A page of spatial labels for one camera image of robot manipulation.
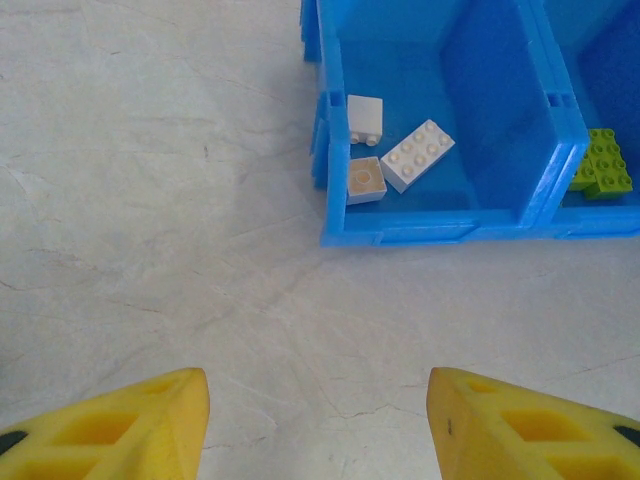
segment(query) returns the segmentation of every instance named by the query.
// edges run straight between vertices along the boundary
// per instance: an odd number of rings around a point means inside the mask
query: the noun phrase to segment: white marble floor
[[[183,366],[201,479],[438,479],[429,371],[640,417],[640,242],[320,250],[298,0],[0,0],[0,427]]]

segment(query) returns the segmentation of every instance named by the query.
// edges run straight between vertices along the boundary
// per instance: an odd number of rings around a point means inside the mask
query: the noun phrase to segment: lime green lego brick
[[[596,181],[584,189],[585,197],[588,200],[606,200],[632,192],[633,181],[613,130],[594,129],[589,131],[589,135],[591,145],[585,159],[591,162]]]
[[[596,172],[591,165],[591,160],[585,154],[571,185],[569,185],[569,191],[580,192],[594,183],[596,183]]]

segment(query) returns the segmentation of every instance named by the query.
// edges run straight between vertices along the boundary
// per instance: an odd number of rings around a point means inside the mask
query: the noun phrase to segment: blue plastic bin
[[[634,4],[627,15],[636,14],[637,24],[638,2],[617,1],[626,3]],[[578,86],[576,98],[572,88],[580,75],[569,65],[575,42],[562,41],[565,22],[587,10],[581,5],[584,0],[303,0],[305,59],[319,64],[311,151],[316,186],[327,188],[322,244],[635,234],[635,194],[601,205],[573,195],[563,201],[589,141],[578,108],[585,108],[587,97]],[[591,17],[591,33],[593,18],[598,17]],[[600,36],[609,39],[602,40],[604,56],[605,45],[624,35]],[[630,42],[627,50],[632,49]],[[637,72],[638,53],[626,53],[633,55]],[[633,88],[631,80],[617,82]],[[384,137],[374,149],[349,143],[349,94],[385,101]],[[629,93],[621,93],[621,101],[624,96]],[[594,94],[588,98],[596,102]],[[609,111],[617,116],[630,108]],[[637,112],[624,114],[638,119]],[[346,206],[349,159],[382,156],[427,118],[450,133],[456,147],[403,195],[390,189],[380,202]],[[603,126],[585,118],[590,127]],[[613,122],[606,126],[621,141],[630,136]],[[633,141],[624,143],[631,146],[621,144],[623,150],[631,152]],[[633,167],[631,158],[627,162]]]
[[[579,192],[565,195],[573,174],[567,171],[554,192],[564,201],[551,223],[578,238],[638,235],[640,1],[546,0],[545,9],[587,127],[616,131],[635,188],[618,200],[586,201]]]

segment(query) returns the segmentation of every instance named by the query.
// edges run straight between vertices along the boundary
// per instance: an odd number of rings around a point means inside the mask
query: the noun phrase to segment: white lego brick
[[[381,160],[384,178],[404,193],[455,145],[433,120],[427,120]]]
[[[375,97],[347,97],[347,116],[351,143],[376,146],[382,138],[382,99]]]
[[[377,202],[387,193],[387,184],[378,157],[367,157],[349,162],[349,198],[347,205]]]

